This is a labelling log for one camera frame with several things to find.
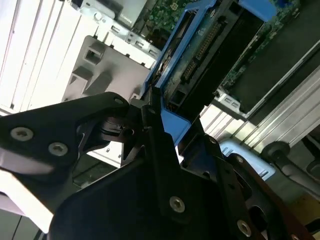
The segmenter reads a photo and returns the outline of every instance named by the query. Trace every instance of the circuit board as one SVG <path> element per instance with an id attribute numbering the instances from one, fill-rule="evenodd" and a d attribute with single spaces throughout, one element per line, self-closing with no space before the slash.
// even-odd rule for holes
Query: circuit board
<path id="1" fill-rule="evenodd" d="M 164 29 L 171 33 L 186 5 L 197 0 L 158 0 L 153 7 L 146 25 L 151 29 Z"/>
<path id="2" fill-rule="evenodd" d="M 272 41 L 281 28 L 299 15 L 300 0 L 291 0 L 287 4 L 281 4 L 282 1 L 279 0 L 273 0 L 272 2 L 277 7 L 277 15 L 261 26 L 230 72 L 225 76 L 220 85 L 225 92 L 229 93 L 228 89 L 234 85 L 247 66 Z"/>

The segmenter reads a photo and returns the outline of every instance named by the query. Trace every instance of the electronic component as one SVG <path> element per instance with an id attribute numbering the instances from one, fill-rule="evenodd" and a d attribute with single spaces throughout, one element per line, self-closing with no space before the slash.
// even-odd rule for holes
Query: electronic component
<path id="1" fill-rule="evenodd" d="M 153 75 L 161 82 L 168 110 L 193 121 L 203 105 L 212 102 L 237 119 L 248 117 L 243 113 L 242 99 L 233 95 L 234 86 L 278 32 L 299 14 L 300 0 L 273 3 L 274 16 L 272 8 L 261 11 L 258 5 L 245 0 L 217 2 L 206 10 L 180 57 L 167 70 L 161 67 L 160 74 L 165 76 L 159 71 L 156 77 Z M 166 57 L 168 54 L 162 61 L 172 59 Z M 220 93 L 215 96 L 218 87 Z"/>
<path id="2" fill-rule="evenodd" d="M 148 89 L 152 85 L 161 88 L 163 91 L 162 121 L 166 132 L 171 133 L 175 144 L 178 144 L 186 134 L 203 106 L 210 103 L 213 95 L 212 91 L 218 88 L 223 77 L 251 41 L 262 25 L 262 19 L 270 20 L 276 14 L 275 7 L 268 1 L 261 0 L 255 3 L 249 0 L 241 1 L 241 4 L 247 9 L 239 4 L 233 0 L 221 2 L 203 0 L 189 3 L 143 85 L 142 93 L 144 95 L 148 94 Z M 201 36 L 199 34 L 201 33 L 199 31 L 200 26 L 206 26 L 208 29 L 211 29 L 209 27 L 213 28 L 211 31 L 204 31 Z M 207 34 L 212 38 L 210 43 L 204 40 Z M 232 58 L 227 57 L 230 55 L 230 47 L 234 49 L 231 50 Z M 222 64 L 222 67 L 218 66 L 216 68 L 220 71 L 220 74 L 222 73 L 221 81 L 218 78 L 217 80 L 206 79 L 202 81 L 200 74 L 206 72 L 204 70 L 207 65 L 211 65 L 211 60 L 219 58 L 220 55 L 223 55 L 224 60 L 227 59 L 228 61 L 227 64 L 221 60 L 214 62 L 215 64 Z M 188 83 L 188 88 L 183 89 L 183 84 L 186 84 L 187 81 L 183 82 L 183 79 L 175 78 L 176 82 L 174 82 L 171 77 L 176 73 L 176 69 L 182 62 L 185 63 L 185 66 L 183 69 L 181 68 L 181 71 L 184 71 L 190 61 L 196 59 L 192 59 L 193 56 L 201 58 L 200 61 L 195 61 L 200 65 L 192 73 L 193 76 Z"/>

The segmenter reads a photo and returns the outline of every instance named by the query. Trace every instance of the screw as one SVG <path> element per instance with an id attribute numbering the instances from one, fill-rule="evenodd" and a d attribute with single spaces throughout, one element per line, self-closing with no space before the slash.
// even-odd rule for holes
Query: screw
<path id="1" fill-rule="evenodd" d="M 183 213 L 186 209 L 184 201 L 177 196 L 170 197 L 170 207 L 177 213 Z"/>
<path id="2" fill-rule="evenodd" d="M 100 12 L 95 12 L 93 15 L 94 19 L 100 21 L 102 19 L 102 14 Z"/>
<path id="3" fill-rule="evenodd" d="M 244 162 L 244 160 L 243 160 L 242 157 L 240 157 L 240 156 L 236 156 L 236 159 L 237 159 L 238 162 L 241 163 L 241 164 Z"/>
<path id="4" fill-rule="evenodd" d="M 34 132 L 26 127 L 16 127 L 10 131 L 10 135 L 13 139 L 26 142 L 33 138 Z"/>
<path id="5" fill-rule="evenodd" d="M 300 240 L 296 235 L 294 235 L 294 234 L 291 234 L 291 238 L 292 238 L 292 240 Z"/>
<path id="6" fill-rule="evenodd" d="M 117 98 L 117 97 L 114 98 L 114 101 L 115 101 L 117 104 L 123 104 L 123 103 L 124 103 L 124 101 L 122 101 L 120 98 Z"/>
<path id="7" fill-rule="evenodd" d="M 239 228 L 239 230 L 246 236 L 246 237 L 250 237 L 251 236 L 251 229 L 250 229 L 250 227 L 249 227 L 249 225 L 245 222 L 245 221 L 243 221 L 243 220 L 238 220 L 237 222 L 236 222 L 236 224 L 237 224 L 237 226 L 238 226 L 238 228 Z"/>
<path id="8" fill-rule="evenodd" d="M 49 145 L 48 150 L 52 155 L 61 157 L 67 154 L 68 147 L 62 142 L 53 142 Z"/>

